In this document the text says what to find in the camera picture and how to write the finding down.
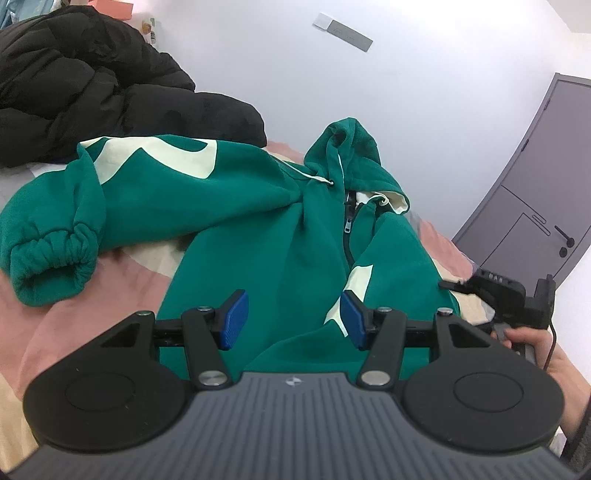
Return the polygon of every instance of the finger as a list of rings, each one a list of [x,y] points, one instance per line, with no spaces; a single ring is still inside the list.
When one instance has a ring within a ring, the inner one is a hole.
[[[508,328],[505,330],[505,336],[514,343],[529,343],[534,346],[551,340],[551,335],[546,330],[529,327]]]

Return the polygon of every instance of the elastic cuff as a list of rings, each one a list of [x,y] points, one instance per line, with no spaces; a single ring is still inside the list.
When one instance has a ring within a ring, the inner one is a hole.
[[[79,294],[98,253],[96,233],[83,223],[16,245],[10,252],[10,278],[17,298],[40,307]]]

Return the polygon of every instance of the pink box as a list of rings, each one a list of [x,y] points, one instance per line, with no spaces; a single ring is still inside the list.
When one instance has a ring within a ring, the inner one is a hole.
[[[126,2],[117,2],[115,0],[90,0],[88,4],[95,7],[97,12],[117,20],[129,20],[131,18],[131,11],[134,8],[133,4]]]

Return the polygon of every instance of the blue gripper pad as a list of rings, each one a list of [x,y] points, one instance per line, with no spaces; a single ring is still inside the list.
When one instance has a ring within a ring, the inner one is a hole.
[[[365,349],[368,336],[365,333],[365,325],[363,324],[363,313],[358,310],[345,291],[340,295],[340,319],[343,321],[343,325],[355,348]]]
[[[224,318],[224,328],[220,332],[221,349],[230,350],[234,346],[247,318],[248,293],[244,291],[234,302],[234,305],[229,308],[226,318]]]

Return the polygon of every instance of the bed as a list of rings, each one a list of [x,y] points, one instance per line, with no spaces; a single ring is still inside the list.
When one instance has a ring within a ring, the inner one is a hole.
[[[282,160],[303,162],[303,155],[288,145],[270,142],[267,150]],[[60,168],[64,166],[32,164],[0,170],[0,209],[22,185]],[[432,224],[413,211],[406,218],[442,278],[456,281],[472,275],[476,265]],[[179,238],[106,252],[82,293],[40,308],[20,303],[0,272],[0,469],[9,471],[37,448],[22,413],[29,382],[130,313],[157,311],[186,246],[186,239]],[[455,295],[470,323],[492,317],[493,311],[479,298]]]

